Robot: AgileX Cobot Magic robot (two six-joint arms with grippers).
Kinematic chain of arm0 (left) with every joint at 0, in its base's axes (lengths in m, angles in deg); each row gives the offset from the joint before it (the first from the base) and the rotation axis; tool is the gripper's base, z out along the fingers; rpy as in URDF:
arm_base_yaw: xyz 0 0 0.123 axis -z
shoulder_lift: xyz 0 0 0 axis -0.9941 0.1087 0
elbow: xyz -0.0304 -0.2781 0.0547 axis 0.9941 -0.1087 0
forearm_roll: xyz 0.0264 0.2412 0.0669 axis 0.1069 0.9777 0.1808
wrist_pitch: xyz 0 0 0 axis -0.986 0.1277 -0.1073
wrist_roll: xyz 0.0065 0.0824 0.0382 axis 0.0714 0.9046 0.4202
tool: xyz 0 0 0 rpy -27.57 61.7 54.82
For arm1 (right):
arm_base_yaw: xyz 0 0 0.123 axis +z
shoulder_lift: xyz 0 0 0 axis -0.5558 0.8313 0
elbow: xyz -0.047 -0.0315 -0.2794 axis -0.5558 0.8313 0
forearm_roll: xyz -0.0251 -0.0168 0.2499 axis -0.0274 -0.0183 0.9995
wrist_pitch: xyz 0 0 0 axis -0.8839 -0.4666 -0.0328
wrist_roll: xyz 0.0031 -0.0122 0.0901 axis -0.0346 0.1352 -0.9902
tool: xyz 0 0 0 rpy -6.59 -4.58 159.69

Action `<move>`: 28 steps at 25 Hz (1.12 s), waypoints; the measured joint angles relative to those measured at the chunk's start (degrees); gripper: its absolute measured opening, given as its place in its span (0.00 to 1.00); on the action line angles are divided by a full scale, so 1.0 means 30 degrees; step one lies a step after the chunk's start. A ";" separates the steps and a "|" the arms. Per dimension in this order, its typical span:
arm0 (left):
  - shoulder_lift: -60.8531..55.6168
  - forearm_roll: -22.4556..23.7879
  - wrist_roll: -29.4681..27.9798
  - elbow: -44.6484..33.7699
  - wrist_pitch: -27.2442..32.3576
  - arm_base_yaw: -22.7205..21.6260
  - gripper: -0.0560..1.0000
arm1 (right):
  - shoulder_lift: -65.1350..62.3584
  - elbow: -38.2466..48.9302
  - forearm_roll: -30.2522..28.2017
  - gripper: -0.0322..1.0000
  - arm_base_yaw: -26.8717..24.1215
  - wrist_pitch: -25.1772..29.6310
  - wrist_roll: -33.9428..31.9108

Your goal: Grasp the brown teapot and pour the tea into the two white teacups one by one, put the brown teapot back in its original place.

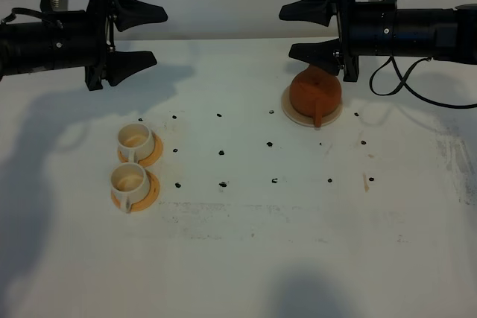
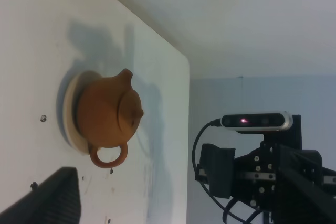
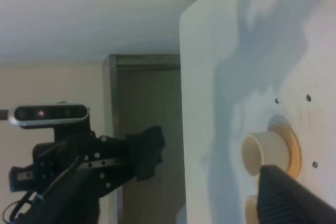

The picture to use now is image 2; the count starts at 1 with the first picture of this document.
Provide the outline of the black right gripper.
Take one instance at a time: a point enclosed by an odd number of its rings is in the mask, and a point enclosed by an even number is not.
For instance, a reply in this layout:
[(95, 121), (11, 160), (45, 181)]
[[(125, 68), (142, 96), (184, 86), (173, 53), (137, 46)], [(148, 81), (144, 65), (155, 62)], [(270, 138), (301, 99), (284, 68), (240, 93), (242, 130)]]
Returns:
[(335, 171), (302, 148), (301, 116), (284, 131), (262, 131), (260, 147), (235, 159), (234, 148), (203, 144), (195, 180), (214, 197), (256, 201), (273, 223), (335, 223)]

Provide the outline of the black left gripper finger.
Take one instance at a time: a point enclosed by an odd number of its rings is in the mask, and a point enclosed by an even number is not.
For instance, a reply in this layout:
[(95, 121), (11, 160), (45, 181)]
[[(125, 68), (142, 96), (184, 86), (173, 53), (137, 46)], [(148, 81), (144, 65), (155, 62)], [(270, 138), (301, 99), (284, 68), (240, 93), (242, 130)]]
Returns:
[(1, 223), (79, 223), (78, 171), (62, 167), (1, 212)]

